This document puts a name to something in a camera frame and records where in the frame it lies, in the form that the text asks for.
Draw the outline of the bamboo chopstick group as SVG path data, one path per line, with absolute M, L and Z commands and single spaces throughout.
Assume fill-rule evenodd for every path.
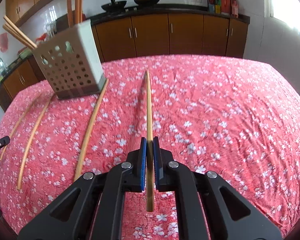
M 25 109 L 25 111 L 23 112 L 23 114 L 20 116 L 20 118 L 18 119 L 18 121 L 15 123 L 13 129 L 11 130 L 11 133 L 9 135 L 10 139 L 13 137 L 14 133 L 16 132 L 18 126 L 20 125 L 21 121 L 23 120 L 23 118 L 25 117 L 25 115 L 29 112 L 29 110 L 31 109 L 31 107 L 33 106 L 33 104 L 35 103 L 35 101 L 41 96 L 41 93 L 38 93 L 37 96 L 35 97 L 35 99 L 27 106 L 27 108 Z M 2 161 L 4 153 L 6 152 L 8 146 L 5 146 L 2 150 L 2 153 L 0 155 L 0 161 Z
M 5 24 L 9 25 L 14 30 L 16 30 L 19 34 L 21 34 L 22 36 L 26 37 L 26 39 L 28 41 L 30 41 L 31 44 L 35 46 L 35 48 L 37 48 L 37 45 L 30 38 L 28 38 L 6 15 L 4 15 L 3 18 L 5 20 Z
M 149 71 L 146 71 L 147 95 L 147 157 L 146 157 L 146 211 L 154 211 L 154 165 L 153 165 L 153 120 L 152 97 Z
M 10 27 L 7 24 L 4 24 L 3 29 L 7 31 L 9 34 L 11 34 L 14 38 L 16 38 L 19 42 L 21 42 L 23 45 L 27 46 L 30 50 L 35 50 L 35 46 L 31 44 L 30 41 L 26 39 L 26 37 L 19 34 L 16 30 L 14 30 L 12 27 Z
M 93 126 L 94 126 L 95 120 L 97 118 L 98 111 L 100 109 L 103 97 L 106 93 L 108 83 L 109 83 L 109 79 L 106 79 L 106 81 L 104 83 L 104 86 L 101 90 L 101 93 L 98 96 L 98 99 L 97 99 L 97 102 L 95 104 L 94 110 L 91 114 L 89 123 L 87 125 L 87 129 L 85 130 L 85 135 L 84 135 L 81 151 L 80 151 L 80 154 L 79 154 L 79 158 L 78 158 L 78 162 L 77 162 L 77 166 L 76 166 L 76 170 L 75 170 L 74 181 L 76 181 L 82 174 L 83 163 L 84 163 L 84 160 L 85 160 L 85 155 L 86 155 L 86 152 L 87 152 L 90 136 L 91 136 L 91 133 L 93 131 Z
M 20 165 L 20 170 L 19 170 L 19 175 L 18 175 L 18 180 L 17 180 L 17 189 L 20 190 L 21 189 L 21 186 L 22 186 L 22 181 L 23 181 L 23 174 L 24 174 L 24 168 L 25 168 L 25 164 L 26 164 L 26 159 L 27 159 L 27 156 L 28 156 L 28 153 L 30 151 L 30 147 L 31 147 L 31 144 L 32 144 L 32 141 L 34 139 L 34 136 L 36 134 L 36 131 L 41 123 L 41 120 L 51 102 L 51 100 L 53 99 L 55 95 L 52 94 L 49 98 L 49 100 L 46 102 L 46 104 L 44 105 L 41 113 L 39 114 L 38 116 L 38 119 L 36 121 L 36 123 L 34 124 L 34 127 L 31 131 L 31 134 L 30 134 L 30 137 L 28 139 L 28 142 L 27 142 L 27 145 L 26 145 L 26 148 L 25 148 L 25 151 L 24 151 L 24 154 L 23 154 L 23 158 L 22 158 L 22 161 L 21 161 L 21 165 Z

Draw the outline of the red plastic bag on wall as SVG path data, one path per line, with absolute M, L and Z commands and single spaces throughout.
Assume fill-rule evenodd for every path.
M 7 33 L 0 34 L 0 51 L 5 53 L 8 50 L 8 36 Z

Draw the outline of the red floral tablecloth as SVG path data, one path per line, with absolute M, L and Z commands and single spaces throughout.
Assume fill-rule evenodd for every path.
M 103 69 L 109 83 L 83 172 L 108 172 L 140 146 L 146 135 L 149 71 L 153 133 L 160 146 L 192 171 L 217 172 L 283 235 L 292 230 L 300 218 L 300 96 L 272 66 L 227 57 L 170 55 L 108 62 Z M 53 97 L 32 141 L 18 190 L 28 139 L 54 94 L 49 83 L 21 91 L 0 122 L 0 138 L 10 135 L 38 93 L 0 161 L 0 208 L 16 232 L 73 182 L 97 102 L 95 95 Z

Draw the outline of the red items on counter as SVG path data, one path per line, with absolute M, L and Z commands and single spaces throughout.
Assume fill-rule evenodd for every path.
M 237 0 L 207 0 L 210 13 L 239 17 L 239 5 Z

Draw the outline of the perforated beige utensil holder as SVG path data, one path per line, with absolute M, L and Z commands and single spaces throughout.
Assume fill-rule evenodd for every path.
M 106 82 L 90 20 L 40 44 L 33 56 L 59 100 L 99 94 Z

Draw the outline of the brown lower kitchen cabinets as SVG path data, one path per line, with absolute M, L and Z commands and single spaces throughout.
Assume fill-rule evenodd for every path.
M 191 7 L 103 13 L 88 20 L 101 63 L 168 54 L 241 58 L 250 23 L 246 15 L 235 18 Z M 12 101 L 24 88 L 46 80 L 30 53 L 3 77 L 0 101 Z

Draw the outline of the black wok left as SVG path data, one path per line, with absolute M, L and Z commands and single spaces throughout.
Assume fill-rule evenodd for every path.
M 101 6 L 101 8 L 106 12 L 118 12 L 122 11 L 127 4 L 127 1 L 116 1 L 116 0 L 110 0 L 110 3 L 104 4 Z

